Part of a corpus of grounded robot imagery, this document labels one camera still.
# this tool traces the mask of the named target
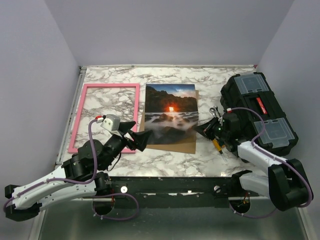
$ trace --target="black toolbox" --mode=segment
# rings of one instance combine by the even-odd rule
[[[273,91],[262,72],[236,74],[221,89],[220,103],[228,108],[243,107],[257,112],[265,123],[265,132],[256,143],[267,151],[285,156],[297,144],[298,136],[293,131]],[[246,110],[235,110],[244,136],[251,140],[262,130],[259,118]]]

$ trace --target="toolbox lid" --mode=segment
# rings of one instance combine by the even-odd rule
[[[269,91],[266,81],[261,74],[244,74],[234,78],[241,94]]]
[[[272,148],[281,148],[289,146],[289,140],[295,139],[291,129],[288,126],[285,118],[277,118],[274,120],[266,120],[265,132],[260,136],[263,144],[272,144]],[[260,133],[262,131],[262,122],[254,122],[256,130]]]

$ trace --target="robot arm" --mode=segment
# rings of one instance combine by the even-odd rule
[[[243,135],[238,116],[229,111],[221,118],[215,116],[195,130],[210,139],[218,139],[235,156],[253,163],[266,176],[244,171],[237,174],[241,187],[271,199],[281,211],[309,203],[314,195],[301,162],[279,157],[257,146]]]
[[[3,209],[7,218],[24,221],[59,202],[92,197],[98,192],[110,193],[106,189],[111,186],[109,176],[103,172],[95,173],[95,168],[100,171],[107,170],[125,147],[143,151],[152,132],[135,133],[130,130],[136,124],[135,121],[120,122],[120,119],[112,114],[99,116],[95,122],[101,123],[101,126],[112,134],[111,138],[105,144],[92,140],[94,149],[90,141],[87,141],[78,149],[78,153],[72,155],[62,166],[30,184],[6,186],[5,197],[8,201]],[[131,139],[125,137],[126,134],[129,134]],[[96,153],[97,166],[94,166],[93,150]]]

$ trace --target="red label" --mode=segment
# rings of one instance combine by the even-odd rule
[[[263,114],[268,114],[268,112],[267,112],[264,104],[263,104],[262,101],[261,101],[261,98],[260,98],[260,97],[257,97],[256,100],[258,101],[258,104],[259,104],[259,106],[260,106]]]

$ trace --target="cable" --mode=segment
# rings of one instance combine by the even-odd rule
[[[284,164],[286,167],[288,167],[292,172],[294,172],[299,177],[299,179],[303,182],[303,184],[305,185],[305,187],[307,189],[308,200],[307,200],[307,202],[305,204],[298,206],[298,208],[305,208],[305,207],[309,206],[311,201],[312,201],[312,191],[311,191],[311,188],[310,188],[309,184],[304,179],[304,177],[297,170],[295,170],[289,163],[287,163],[286,161],[283,161],[282,159],[274,156],[273,154],[269,153],[268,151],[264,150],[263,148],[261,148],[261,147],[259,147],[259,146],[257,146],[255,144],[255,140],[257,138],[259,138],[266,131],[266,124],[265,124],[265,121],[262,119],[262,117],[257,112],[255,112],[254,110],[246,108],[246,107],[234,107],[234,108],[231,108],[231,110],[232,111],[233,110],[247,110],[247,111],[250,111],[253,114],[255,114],[260,119],[260,121],[262,123],[262,130],[251,140],[251,145],[253,146],[254,149],[258,150],[260,153],[262,153],[262,154],[266,155],[267,157],[272,158],[272,159]]]
[[[129,198],[133,199],[133,201],[135,202],[135,205],[136,205],[136,211],[135,211],[135,213],[134,213],[133,215],[131,215],[131,216],[122,217],[122,218],[110,217],[110,216],[105,216],[105,215],[99,215],[99,214],[96,212],[96,209],[94,208],[94,206],[93,206],[93,204],[92,204],[92,210],[93,210],[93,212],[94,212],[94,215],[93,215],[94,217],[95,217],[95,216],[98,216],[98,217],[101,218],[101,220],[102,220],[102,219],[109,219],[109,220],[114,220],[114,221],[126,221],[126,220],[133,219],[135,216],[138,215],[138,213],[139,213],[139,203],[138,203],[137,199],[136,199],[134,196],[132,196],[132,195],[130,195],[130,194],[128,194],[128,193],[113,193],[113,194],[104,195],[104,196],[94,196],[94,197],[92,197],[92,198],[94,198],[94,199],[97,199],[97,198],[101,199],[101,198],[109,198],[109,197],[113,197],[113,196],[126,196],[126,197],[129,197]]]
[[[244,204],[246,204],[246,198],[247,198],[248,195],[249,195],[248,192],[246,192],[245,195],[244,195],[244,198],[243,198],[243,200],[242,200],[242,202],[243,202]]]
[[[111,168],[110,170],[107,169],[108,172],[112,171],[112,170],[115,168],[115,166],[116,166],[117,163],[119,162],[120,158],[121,158],[121,152],[120,152],[120,154],[119,154],[118,160],[115,162],[115,164],[112,166],[112,168]]]
[[[96,154],[96,149],[95,149],[95,144],[94,144],[94,140],[92,137],[92,124],[97,122],[97,119],[93,119],[92,121],[90,121],[89,125],[88,125],[88,135],[89,135],[89,141],[90,141],[90,145],[91,145],[91,149],[92,149],[92,156],[93,156],[93,175],[91,177],[91,179],[89,179],[88,181],[75,181],[75,180],[71,180],[71,179],[67,179],[67,178],[60,178],[60,177],[56,177],[56,178],[49,178],[46,180],[46,182],[39,182],[21,192],[19,192],[16,196],[11,197],[10,199],[8,199],[4,205],[3,205],[3,211],[6,212],[6,207],[7,205],[14,200],[15,198],[20,197],[21,195],[29,192],[32,189],[35,189],[36,187],[39,187],[43,184],[49,183],[49,182],[53,182],[53,181],[64,181],[67,183],[71,183],[71,184],[81,184],[81,185],[86,185],[89,184],[91,182],[93,182],[97,176],[97,170],[98,170],[98,160],[97,160],[97,154]]]
[[[275,208],[272,212],[266,214],[266,215],[262,215],[262,216],[252,216],[252,215],[244,215],[243,213],[240,213],[240,212],[237,212],[232,206],[231,204],[229,203],[229,207],[231,208],[231,210],[233,211],[234,214],[237,214],[241,217],[245,217],[245,218],[248,218],[248,219],[264,219],[264,218],[267,218],[267,217],[270,217],[271,215],[273,215],[277,209]]]

